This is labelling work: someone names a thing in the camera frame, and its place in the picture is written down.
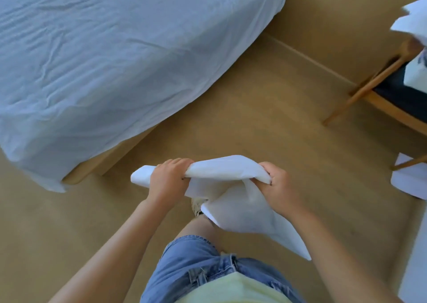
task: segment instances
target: jean shorts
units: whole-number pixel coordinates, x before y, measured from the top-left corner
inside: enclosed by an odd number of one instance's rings
[[[199,286],[234,272],[283,293],[292,303],[304,302],[275,268],[256,259],[220,254],[203,237],[183,236],[166,246],[141,296],[141,303],[172,303]]]

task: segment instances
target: sneaker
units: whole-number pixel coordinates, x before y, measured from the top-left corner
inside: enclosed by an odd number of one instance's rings
[[[203,214],[203,212],[201,211],[201,205],[206,202],[207,202],[206,198],[198,197],[198,198],[191,199],[191,208],[193,209],[194,216],[197,217],[200,214]]]

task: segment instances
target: white bed sheet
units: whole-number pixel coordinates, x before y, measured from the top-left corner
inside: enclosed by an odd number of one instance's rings
[[[205,92],[285,0],[0,0],[0,146],[52,191]]]

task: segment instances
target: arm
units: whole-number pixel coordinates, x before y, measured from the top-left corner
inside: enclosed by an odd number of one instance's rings
[[[254,183],[270,206],[295,227],[335,303],[402,303],[303,205],[286,171],[269,162],[260,165],[270,174],[272,183]]]
[[[123,302],[151,237],[188,188],[184,174],[192,163],[175,159],[158,165],[147,199],[50,303]]]

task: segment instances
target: wrinkled sheet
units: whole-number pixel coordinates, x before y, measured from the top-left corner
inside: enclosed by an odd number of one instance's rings
[[[285,0],[0,0],[0,146],[43,187],[179,111]]]
[[[155,166],[142,166],[131,175],[131,182],[150,187]],[[206,198],[202,212],[221,229],[261,233],[282,246],[311,260],[307,247],[292,224],[274,212],[258,187],[256,178],[269,184],[270,175],[255,161],[242,155],[198,161],[185,173],[191,178],[185,196]]]

